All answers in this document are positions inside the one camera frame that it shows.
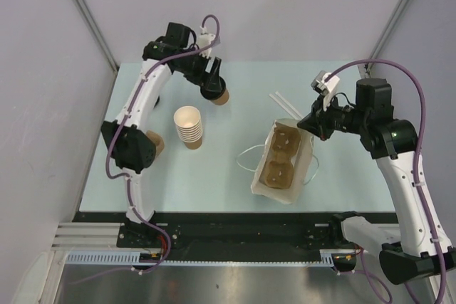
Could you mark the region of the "black plastic cup lid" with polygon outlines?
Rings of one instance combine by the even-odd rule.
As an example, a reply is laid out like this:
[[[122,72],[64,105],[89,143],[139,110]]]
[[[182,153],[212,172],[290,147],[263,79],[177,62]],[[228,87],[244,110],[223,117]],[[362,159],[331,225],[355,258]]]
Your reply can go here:
[[[219,97],[219,94],[226,88],[225,80],[223,78],[220,78],[219,80],[220,80],[220,85],[222,87],[220,91],[211,91],[211,90],[206,90],[204,88],[200,88],[199,91],[203,98],[211,101],[212,99]]]

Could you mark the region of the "single brown paper cup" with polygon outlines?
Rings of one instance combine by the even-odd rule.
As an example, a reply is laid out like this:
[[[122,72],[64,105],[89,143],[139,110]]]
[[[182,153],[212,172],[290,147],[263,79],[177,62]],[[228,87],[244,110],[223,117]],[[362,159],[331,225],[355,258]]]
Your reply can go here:
[[[212,103],[215,105],[224,105],[229,101],[229,90],[225,88],[220,94],[218,98],[214,98],[211,100]]]

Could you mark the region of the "printed green paper bag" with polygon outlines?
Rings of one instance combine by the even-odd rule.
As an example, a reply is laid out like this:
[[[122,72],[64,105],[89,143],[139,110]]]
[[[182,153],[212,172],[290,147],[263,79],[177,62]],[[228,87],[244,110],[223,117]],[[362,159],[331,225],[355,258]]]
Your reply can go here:
[[[254,174],[250,186],[252,194],[282,204],[296,202],[305,185],[309,167],[319,160],[314,154],[314,136],[300,128],[297,119],[282,118],[274,121],[265,143],[258,165],[254,169],[240,163],[240,157],[257,148],[244,150],[236,157],[239,167]]]

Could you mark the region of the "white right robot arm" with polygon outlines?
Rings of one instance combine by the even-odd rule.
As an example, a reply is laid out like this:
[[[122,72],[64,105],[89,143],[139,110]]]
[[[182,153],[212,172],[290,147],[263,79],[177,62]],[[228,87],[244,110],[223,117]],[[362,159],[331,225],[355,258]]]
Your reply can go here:
[[[355,243],[378,257],[385,277],[394,285],[454,269],[455,247],[431,208],[445,262],[440,265],[418,194],[422,191],[426,197],[430,196],[423,166],[413,164],[418,136],[409,121],[393,117],[390,84],[381,78],[360,79],[356,83],[355,104],[341,107],[336,99],[338,82],[338,78],[330,79],[328,73],[312,81],[311,87],[318,97],[311,112],[297,126],[322,141],[335,131],[359,135],[388,185],[400,233],[390,235],[360,214],[349,211],[333,216],[329,241],[337,248]]]

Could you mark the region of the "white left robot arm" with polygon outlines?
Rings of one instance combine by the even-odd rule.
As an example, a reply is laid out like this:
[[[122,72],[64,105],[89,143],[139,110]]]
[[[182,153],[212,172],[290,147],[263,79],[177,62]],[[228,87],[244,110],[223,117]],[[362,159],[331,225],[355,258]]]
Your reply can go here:
[[[101,134],[108,149],[106,162],[114,161],[125,179],[127,218],[137,225],[132,237],[141,246],[156,242],[157,229],[147,222],[154,214],[143,204],[141,179],[160,150],[146,135],[146,125],[156,106],[161,90],[174,72],[199,87],[206,100],[214,103],[227,95],[225,80],[220,76],[220,58],[212,58],[212,47],[219,43],[219,32],[210,33],[206,26],[196,34],[190,27],[170,22],[165,35],[149,42],[142,52],[138,81],[113,121],[104,121]]]

